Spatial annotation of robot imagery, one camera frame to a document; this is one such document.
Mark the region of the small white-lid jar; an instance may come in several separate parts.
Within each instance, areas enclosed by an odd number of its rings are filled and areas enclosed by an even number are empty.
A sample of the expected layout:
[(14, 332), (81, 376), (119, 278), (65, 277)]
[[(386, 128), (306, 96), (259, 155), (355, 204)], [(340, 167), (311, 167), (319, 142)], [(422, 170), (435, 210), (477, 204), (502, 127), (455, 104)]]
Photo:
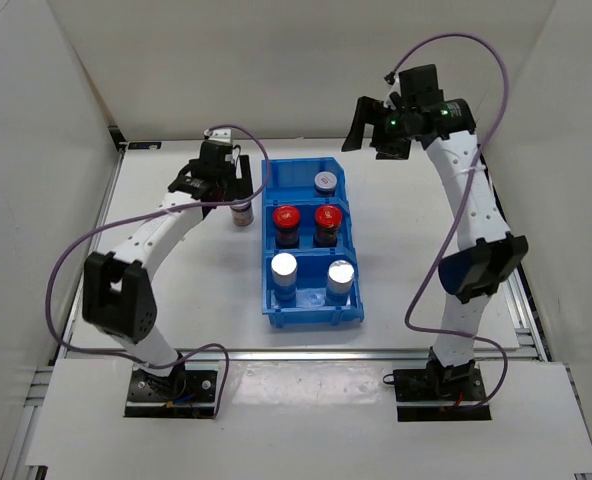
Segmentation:
[(230, 207), (232, 222), (237, 227), (247, 227), (254, 221), (253, 206), (251, 202), (233, 205)]
[(337, 185), (337, 177), (334, 173), (330, 171), (318, 172), (314, 177), (314, 188), (319, 196), (334, 196)]

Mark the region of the red-lid sauce jar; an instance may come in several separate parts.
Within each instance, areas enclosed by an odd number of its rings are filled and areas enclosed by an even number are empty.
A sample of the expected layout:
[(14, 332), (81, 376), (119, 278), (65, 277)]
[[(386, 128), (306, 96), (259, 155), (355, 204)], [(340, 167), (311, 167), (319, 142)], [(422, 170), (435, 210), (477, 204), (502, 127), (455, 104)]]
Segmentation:
[(300, 211), (292, 205), (283, 205), (275, 209), (272, 215), (278, 248), (297, 248), (299, 245)]
[(322, 205), (316, 210), (314, 220), (314, 244), (323, 248), (335, 247), (343, 220), (342, 211), (334, 205)]

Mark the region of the silver-lid spice jar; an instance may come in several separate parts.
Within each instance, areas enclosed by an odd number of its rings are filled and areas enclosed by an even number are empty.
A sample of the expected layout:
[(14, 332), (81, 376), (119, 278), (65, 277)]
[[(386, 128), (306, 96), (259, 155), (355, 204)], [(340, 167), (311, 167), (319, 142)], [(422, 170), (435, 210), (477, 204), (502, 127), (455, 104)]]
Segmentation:
[(270, 262), (275, 297), (290, 301), (296, 294), (298, 264), (290, 253), (279, 253)]
[(353, 265), (346, 260), (337, 260), (330, 264), (327, 272), (326, 303), (345, 305), (355, 279)]

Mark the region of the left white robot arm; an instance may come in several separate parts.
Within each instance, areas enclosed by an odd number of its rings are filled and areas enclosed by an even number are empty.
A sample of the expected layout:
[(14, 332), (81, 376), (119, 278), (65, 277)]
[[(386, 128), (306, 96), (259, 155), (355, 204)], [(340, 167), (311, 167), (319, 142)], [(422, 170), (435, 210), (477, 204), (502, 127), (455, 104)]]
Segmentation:
[(216, 203), (253, 193), (249, 157), (219, 140), (205, 140), (199, 156), (168, 185), (155, 218), (145, 220), (126, 240), (105, 254), (94, 252), (84, 264), (82, 317), (112, 337), (141, 369), (164, 400), (182, 395), (186, 377), (179, 353), (155, 326), (157, 305), (152, 280), (182, 238), (200, 224)]

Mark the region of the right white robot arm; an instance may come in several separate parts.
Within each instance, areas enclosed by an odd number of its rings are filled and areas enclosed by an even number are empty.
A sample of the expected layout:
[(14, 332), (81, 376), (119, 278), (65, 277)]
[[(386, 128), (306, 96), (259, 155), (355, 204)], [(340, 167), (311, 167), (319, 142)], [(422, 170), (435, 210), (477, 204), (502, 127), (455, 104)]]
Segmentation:
[(425, 387), (436, 399), (456, 393), (474, 368), (473, 346), (482, 314), (499, 285), (528, 251), (499, 213), (480, 161), (476, 124), (463, 99), (406, 105), (367, 96), (358, 99), (341, 149), (358, 150), (372, 126), (370, 145), (381, 158), (406, 159), (418, 141), (439, 175), (453, 221), (435, 260), (410, 302), (412, 312), (429, 280), (437, 276), (445, 306), (430, 349)]

